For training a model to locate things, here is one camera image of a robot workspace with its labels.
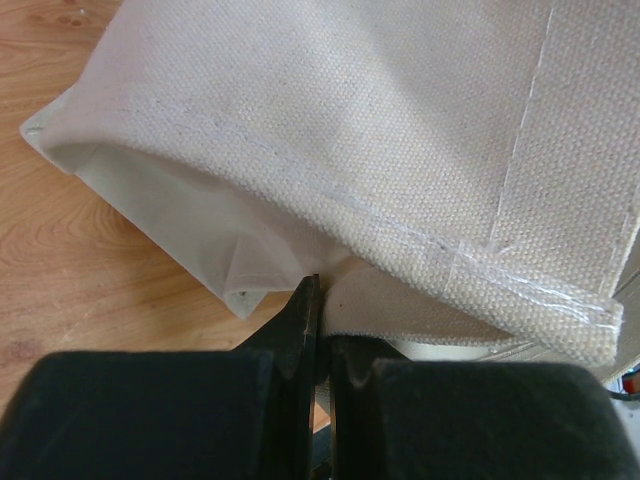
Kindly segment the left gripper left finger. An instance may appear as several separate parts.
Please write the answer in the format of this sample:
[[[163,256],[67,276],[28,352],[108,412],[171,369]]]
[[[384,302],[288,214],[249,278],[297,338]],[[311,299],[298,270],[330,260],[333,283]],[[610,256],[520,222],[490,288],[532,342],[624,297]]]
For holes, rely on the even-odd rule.
[[[306,479],[317,276],[228,351],[41,358],[1,419],[5,479]]]

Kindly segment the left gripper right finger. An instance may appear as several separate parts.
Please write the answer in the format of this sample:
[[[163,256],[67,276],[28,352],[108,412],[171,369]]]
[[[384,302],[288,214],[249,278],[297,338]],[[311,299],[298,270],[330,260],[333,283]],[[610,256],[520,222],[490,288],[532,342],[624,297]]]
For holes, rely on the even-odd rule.
[[[336,337],[329,380],[337,479],[635,479],[601,384],[570,364],[413,361]]]

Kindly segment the beige canvas tote bag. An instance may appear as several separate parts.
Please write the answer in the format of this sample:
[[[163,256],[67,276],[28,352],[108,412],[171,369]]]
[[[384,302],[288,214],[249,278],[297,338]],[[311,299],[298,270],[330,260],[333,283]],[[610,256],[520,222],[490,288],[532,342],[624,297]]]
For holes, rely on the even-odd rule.
[[[639,360],[635,1],[126,1],[21,132],[239,317]]]

